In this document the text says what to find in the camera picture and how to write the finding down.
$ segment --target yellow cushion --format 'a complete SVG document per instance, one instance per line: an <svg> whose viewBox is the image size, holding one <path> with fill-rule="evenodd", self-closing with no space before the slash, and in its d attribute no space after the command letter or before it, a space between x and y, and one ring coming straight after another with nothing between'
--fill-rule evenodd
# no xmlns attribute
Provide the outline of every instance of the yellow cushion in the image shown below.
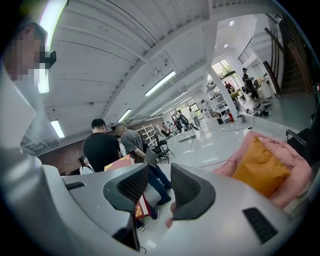
<svg viewBox="0 0 320 256"><path fill-rule="evenodd" d="M290 170L254 137L232 177L269 197L289 175Z"/></svg>

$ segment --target woman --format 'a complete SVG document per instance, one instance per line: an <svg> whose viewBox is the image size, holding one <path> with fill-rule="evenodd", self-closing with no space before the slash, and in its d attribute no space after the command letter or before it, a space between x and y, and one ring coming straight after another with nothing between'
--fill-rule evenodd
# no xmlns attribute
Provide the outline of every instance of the woman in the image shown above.
<svg viewBox="0 0 320 256"><path fill-rule="evenodd" d="M81 175L94 173L94 169L92 168L88 159L84 155L79 157L78 162L81 164L81 167L79 169Z"/></svg>

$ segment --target black chair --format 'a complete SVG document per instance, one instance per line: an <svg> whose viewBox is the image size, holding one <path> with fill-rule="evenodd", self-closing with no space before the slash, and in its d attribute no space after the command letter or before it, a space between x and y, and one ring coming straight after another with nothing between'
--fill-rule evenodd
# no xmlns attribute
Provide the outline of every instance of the black chair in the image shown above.
<svg viewBox="0 0 320 256"><path fill-rule="evenodd" d="M176 157L175 154L172 153L172 151L168 148L168 143L166 140L159 141L157 134L155 134L155 139L156 139L157 146L154 147L153 152L155 152L158 155L158 159L160 159L160 164L162 163L163 157L165 157L166 160L168 160L168 164L169 164L169 154Z"/></svg>
<svg viewBox="0 0 320 256"><path fill-rule="evenodd" d="M293 147L308 164L313 167L320 161L320 107L311 115L311 128L306 128L298 134L292 130L286 130L285 135L292 136L287 143Z"/></svg>

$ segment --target cable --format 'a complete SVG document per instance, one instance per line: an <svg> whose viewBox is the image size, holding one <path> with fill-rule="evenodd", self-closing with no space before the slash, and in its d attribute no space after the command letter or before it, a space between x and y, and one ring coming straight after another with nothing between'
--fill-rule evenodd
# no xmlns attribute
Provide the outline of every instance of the cable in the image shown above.
<svg viewBox="0 0 320 256"><path fill-rule="evenodd" d="M144 253L144 254L146 254L146 253L147 253L147 250L146 250L146 248L144 248L144 247L142 247L142 246L140 246L140 248L143 248L143 249L145 250L145 253Z"/></svg>
<svg viewBox="0 0 320 256"><path fill-rule="evenodd" d="M239 129L233 129L233 130L222 130L222 129L220 129L220 131L222 131L222 132L233 132L233 131L239 131L239 130L245 130L245 129L252 129L253 127L255 126L255 118L253 118L253 126L250 126L250 127L248 127L248 128L239 128Z"/></svg>

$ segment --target black t-shirt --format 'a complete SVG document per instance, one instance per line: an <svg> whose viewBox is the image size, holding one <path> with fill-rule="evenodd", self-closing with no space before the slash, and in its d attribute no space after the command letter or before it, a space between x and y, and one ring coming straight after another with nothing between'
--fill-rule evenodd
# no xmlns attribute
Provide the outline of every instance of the black t-shirt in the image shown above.
<svg viewBox="0 0 320 256"><path fill-rule="evenodd" d="M96 132L86 138L82 150L93 170L97 173L103 172L105 166L119 159L117 150L120 151L120 145L115 136Z"/></svg>

